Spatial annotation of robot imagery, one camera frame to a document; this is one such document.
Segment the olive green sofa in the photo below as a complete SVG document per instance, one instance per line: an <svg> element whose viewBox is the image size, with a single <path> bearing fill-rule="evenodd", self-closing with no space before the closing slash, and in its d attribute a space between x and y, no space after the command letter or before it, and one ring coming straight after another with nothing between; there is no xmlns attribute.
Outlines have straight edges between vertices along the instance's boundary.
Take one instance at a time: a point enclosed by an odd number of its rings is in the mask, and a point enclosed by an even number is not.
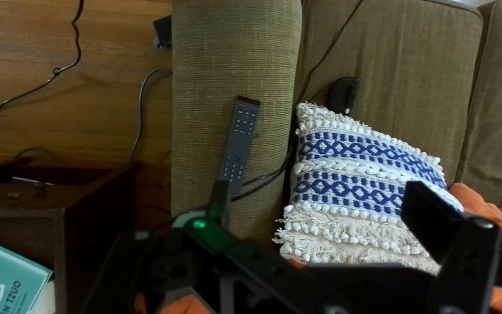
<svg viewBox="0 0 502 314"><path fill-rule="evenodd" d="M354 119L502 208L502 0L173 0L172 215L207 203L237 96L261 102L249 180L341 77L360 80Z"/></svg>

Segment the teal book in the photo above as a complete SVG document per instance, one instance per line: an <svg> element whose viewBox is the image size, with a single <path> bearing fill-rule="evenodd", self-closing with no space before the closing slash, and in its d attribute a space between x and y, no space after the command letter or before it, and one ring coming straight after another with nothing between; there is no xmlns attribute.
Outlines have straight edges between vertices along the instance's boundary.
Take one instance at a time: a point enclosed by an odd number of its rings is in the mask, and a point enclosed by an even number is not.
<svg viewBox="0 0 502 314"><path fill-rule="evenodd" d="M53 271L0 246L0 314L30 314Z"/></svg>

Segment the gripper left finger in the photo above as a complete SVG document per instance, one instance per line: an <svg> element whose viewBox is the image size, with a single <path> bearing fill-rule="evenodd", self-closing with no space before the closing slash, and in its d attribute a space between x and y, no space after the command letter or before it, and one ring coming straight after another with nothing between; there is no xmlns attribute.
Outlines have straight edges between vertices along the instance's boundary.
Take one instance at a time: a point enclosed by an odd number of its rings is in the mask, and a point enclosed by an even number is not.
<svg viewBox="0 0 502 314"><path fill-rule="evenodd" d="M229 203L229 183L217 181L204 210L180 215L170 231L121 233L81 314L135 314L138 292L153 309L182 288L213 314L315 314L315 302L292 286L305 273L225 228Z"/></svg>

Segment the small black box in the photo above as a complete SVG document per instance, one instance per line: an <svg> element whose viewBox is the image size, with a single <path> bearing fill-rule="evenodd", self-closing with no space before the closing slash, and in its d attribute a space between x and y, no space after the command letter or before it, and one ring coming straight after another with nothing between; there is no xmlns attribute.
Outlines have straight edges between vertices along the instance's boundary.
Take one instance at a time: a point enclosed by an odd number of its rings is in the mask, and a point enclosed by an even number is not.
<svg viewBox="0 0 502 314"><path fill-rule="evenodd" d="M152 22L156 37L153 44L156 48L167 50L172 43L172 16L165 16Z"/></svg>

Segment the white and blue woven pillow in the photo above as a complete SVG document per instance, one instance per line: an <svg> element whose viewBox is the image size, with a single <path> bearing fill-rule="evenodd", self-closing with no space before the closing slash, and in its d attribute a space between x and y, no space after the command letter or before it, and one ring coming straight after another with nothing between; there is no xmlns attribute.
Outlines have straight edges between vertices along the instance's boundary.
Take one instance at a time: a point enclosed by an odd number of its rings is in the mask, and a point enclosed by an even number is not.
<svg viewBox="0 0 502 314"><path fill-rule="evenodd" d="M309 263L438 263L400 218L406 183L421 181L462 212L440 158L309 102L297 106L290 203L275 233L283 258Z"/></svg>

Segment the dark grey remote control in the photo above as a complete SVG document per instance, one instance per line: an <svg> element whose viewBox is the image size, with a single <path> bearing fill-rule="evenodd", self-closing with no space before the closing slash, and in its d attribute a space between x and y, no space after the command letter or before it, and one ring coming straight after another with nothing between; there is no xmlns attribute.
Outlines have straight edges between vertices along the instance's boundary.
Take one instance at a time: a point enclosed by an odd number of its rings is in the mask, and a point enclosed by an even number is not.
<svg viewBox="0 0 502 314"><path fill-rule="evenodd" d="M245 169L253 142L261 102L237 96L223 161L221 181L229 182L229 193L237 195L243 187Z"/></svg>

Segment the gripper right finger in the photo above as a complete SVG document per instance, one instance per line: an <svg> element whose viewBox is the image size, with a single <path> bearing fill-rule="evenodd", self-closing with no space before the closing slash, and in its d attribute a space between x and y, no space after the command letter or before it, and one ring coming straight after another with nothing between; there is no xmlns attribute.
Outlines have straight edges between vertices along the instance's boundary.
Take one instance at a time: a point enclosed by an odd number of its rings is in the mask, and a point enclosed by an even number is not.
<svg viewBox="0 0 502 314"><path fill-rule="evenodd" d="M502 229L460 212L422 181L404 190L402 222L440 264L427 292L429 314L492 314L492 290L502 287Z"/></svg>

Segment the orange cloth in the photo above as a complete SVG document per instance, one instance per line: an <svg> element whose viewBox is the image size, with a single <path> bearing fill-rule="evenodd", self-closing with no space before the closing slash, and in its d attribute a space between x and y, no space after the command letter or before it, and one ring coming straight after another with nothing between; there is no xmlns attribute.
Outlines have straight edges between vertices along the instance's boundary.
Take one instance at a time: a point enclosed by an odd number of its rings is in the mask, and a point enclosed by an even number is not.
<svg viewBox="0 0 502 314"><path fill-rule="evenodd" d="M449 190L460 201L465 212L490 219L502 228L502 211L495 204L484 200L480 194L464 183L454 183ZM502 288L494 288L491 306L502 314ZM145 296L137 294L134 298L133 314L150 314L149 310ZM210 314L210 312L195 296L188 295L166 305L161 301L158 309L152 314Z"/></svg>

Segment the dark wooden side table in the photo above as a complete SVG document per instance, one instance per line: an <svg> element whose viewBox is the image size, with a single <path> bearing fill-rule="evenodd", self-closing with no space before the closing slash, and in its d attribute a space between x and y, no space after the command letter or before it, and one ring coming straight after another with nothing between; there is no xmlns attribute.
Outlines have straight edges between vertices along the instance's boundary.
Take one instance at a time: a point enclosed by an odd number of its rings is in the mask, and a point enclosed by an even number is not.
<svg viewBox="0 0 502 314"><path fill-rule="evenodd" d="M57 314L77 314L117 235L133 220L138 164L0 162L0 246L54 271Z"/></svg>

